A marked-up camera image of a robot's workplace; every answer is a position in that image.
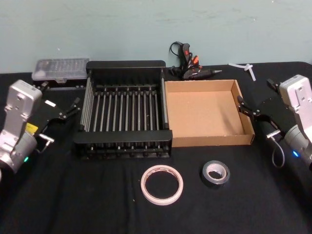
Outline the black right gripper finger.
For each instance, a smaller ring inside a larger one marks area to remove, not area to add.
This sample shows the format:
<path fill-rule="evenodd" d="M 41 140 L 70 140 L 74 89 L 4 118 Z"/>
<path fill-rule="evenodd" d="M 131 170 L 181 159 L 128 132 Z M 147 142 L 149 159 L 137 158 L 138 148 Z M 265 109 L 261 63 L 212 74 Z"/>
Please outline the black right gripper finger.
<path fill-rule="evenodd" d="M 273 90 L 275 93 L 280 94 L 280 90 L 279 90 L 279 83 L 276 83 L 275 81 L 273 81 L 272 79 L 267 79 L 266 80 L 266 84 L 267 86 Z"/>
<path fill-rule="evenodd" d="M 261 113 L 259 109 L 253 109 L 250 107 L 247 102 L 243 99 L 242 96 L 237 96 L 238 101 L 238 111 L 246 116 L 248 116 L 251 120 L 260 121 Z"/>

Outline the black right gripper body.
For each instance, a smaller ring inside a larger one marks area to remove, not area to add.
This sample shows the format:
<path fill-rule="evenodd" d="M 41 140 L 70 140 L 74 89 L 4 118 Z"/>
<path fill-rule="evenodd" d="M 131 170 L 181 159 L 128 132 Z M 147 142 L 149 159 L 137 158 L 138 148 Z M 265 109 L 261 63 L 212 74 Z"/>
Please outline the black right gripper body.
<path fill-rule="evenodd" d="M 267 122 L 274 130 L 280 130 L 282 137 L 296 125 L 293 112 L 284 104 L 280 96 L 270 97 L 257 107 L 255 121 Z"/>

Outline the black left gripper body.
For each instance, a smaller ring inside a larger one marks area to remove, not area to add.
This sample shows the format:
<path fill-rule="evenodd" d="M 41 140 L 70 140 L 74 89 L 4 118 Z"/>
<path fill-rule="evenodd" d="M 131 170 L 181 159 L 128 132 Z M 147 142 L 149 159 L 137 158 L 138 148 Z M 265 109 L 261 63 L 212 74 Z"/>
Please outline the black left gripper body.
<path fill-rule="evenodd" d="M 41 100 L 39 108 L 27 119 L 25 125 L 25 143 L 37 143 L 37 138 L 54 142 L 55 140 L 46 135 L 44 131 L 52 124 L 63 122 L 59 119 L 59 113 L 64 114 L 55 103 L 49 100 Z"/>

